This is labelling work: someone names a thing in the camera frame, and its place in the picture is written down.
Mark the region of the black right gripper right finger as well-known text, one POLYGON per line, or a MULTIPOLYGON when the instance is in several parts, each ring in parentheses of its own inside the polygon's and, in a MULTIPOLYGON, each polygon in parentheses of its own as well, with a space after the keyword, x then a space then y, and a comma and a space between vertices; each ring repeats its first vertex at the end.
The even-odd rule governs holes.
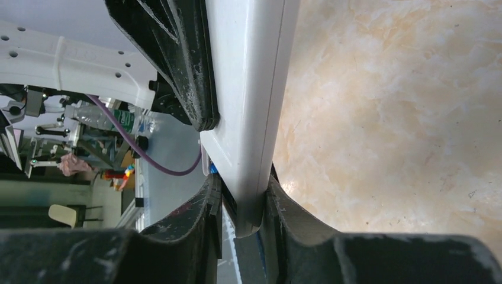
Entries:
POLYGON ((343 233, 273 177, 260 228, 269 283, 500 283, 485 244, 465 235, 343 233))

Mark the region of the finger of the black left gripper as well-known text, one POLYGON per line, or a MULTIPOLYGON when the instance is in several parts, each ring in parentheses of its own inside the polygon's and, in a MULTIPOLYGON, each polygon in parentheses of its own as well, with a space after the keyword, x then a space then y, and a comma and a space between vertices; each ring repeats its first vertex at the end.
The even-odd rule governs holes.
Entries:
POLYGON ((106 1, 116 26, 157 70, 152 111, 196 131, 219 122, 205 1, 106 1))

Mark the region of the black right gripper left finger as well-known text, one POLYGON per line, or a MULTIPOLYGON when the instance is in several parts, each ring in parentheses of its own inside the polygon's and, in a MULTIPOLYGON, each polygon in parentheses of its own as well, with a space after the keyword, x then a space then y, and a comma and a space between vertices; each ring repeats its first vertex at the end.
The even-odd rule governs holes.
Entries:
POLYGON ((222 257, 219 175, 168 216, 136 231, 1 231, 2 283, 216 283, 222 257))

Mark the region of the grey remote control with buttons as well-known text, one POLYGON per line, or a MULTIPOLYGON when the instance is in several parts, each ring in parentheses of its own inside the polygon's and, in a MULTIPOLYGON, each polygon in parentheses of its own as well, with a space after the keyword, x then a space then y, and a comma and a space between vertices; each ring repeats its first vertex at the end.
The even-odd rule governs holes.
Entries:
POLYGON ((300 3, 207 1, 220 121, 200 134, 235 235, 260 228, 300 3))

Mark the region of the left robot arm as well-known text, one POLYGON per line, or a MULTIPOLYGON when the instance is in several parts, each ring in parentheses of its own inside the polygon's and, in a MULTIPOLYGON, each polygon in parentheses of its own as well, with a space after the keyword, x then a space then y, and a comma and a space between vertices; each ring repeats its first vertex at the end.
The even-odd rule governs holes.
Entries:
POLYGON ((204 1, 107 1, 136 47, 108 49, 1 22, 1 82, 98 95, 143 109, 173 95, 189 125, 219 122, 204 1))

